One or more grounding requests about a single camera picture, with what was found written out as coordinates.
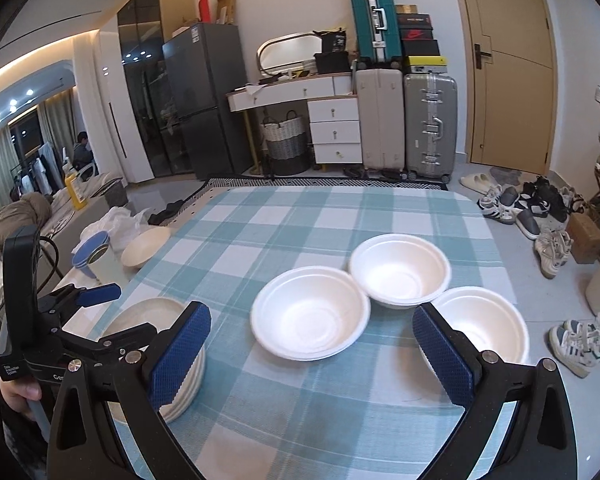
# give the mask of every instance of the screw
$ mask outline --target screw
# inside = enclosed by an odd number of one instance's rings
[[[549,370],[550,372],[554,372],[556,369],[555,361],[553,359],[549,359],[549,358],[542,359],[542,366],[546,370]]]
[[[500,359],[498,357],[498,354],[496,354],[496,352],[494,352],[493,350],[485,350],[484,352],[482,352],[482,358],[489,364],[497,363]]]
[[[73,361],[69,362],[68,368],[70,372],[77,372],[81,366],[82,361],[80,361],[80,359],[74,359]]]
[[[140,359],[142,359],[142,352],[139,350],[132,350],[125,357],[125,361],[130,365],[136,364]]]

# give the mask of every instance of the white plastic bag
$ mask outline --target white plastic bag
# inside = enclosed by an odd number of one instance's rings
[[[72,253],[75,254],[85,241],[100,231],[109,233],[111,248],[115,253],[121,253],[134,238],[152,227],[147,223],[148,211],[150,209],[144,209],[136,216],[131,216],[131,211],[126,207],[112,207],[100,220],[82,230],[80,243]]]

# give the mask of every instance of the checkered tablecloth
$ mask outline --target checkered tablecloth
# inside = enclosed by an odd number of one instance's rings
[[[385,233],[426,238],[448,256],[450,286],[481,285],[516,303],[487,222],[446,191],[371,187],[238,188],[215,197],[90,325],[98,338],[122,310],[155,296],[211,310],[202,388],[171,425],[209,480],[415,479],[458,422],[411,331],[411,311],[372,306],[363,335],[318,362],[279,359],[253,338],[257,293],[294,267],[344,268]],[[487,471],[510,409],[474,471]],[[151,473],[119,427],[138,474]]]

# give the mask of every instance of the cup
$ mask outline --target cup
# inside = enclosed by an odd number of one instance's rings
[[[87,267],[94,273],[96,279],[103,285],[115,283],[125,288],[129,280],[126,277],[122,263],[113,253],[109,244],[96,248],[87,258]]]

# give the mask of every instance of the refrigerator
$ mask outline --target refrigerator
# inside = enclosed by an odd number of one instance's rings
[[[162,50],[197,178],[249,169],[252,161],[244,123],[240,114],[229,110],[226,98],[247,83],[238,27],[197,23]]]

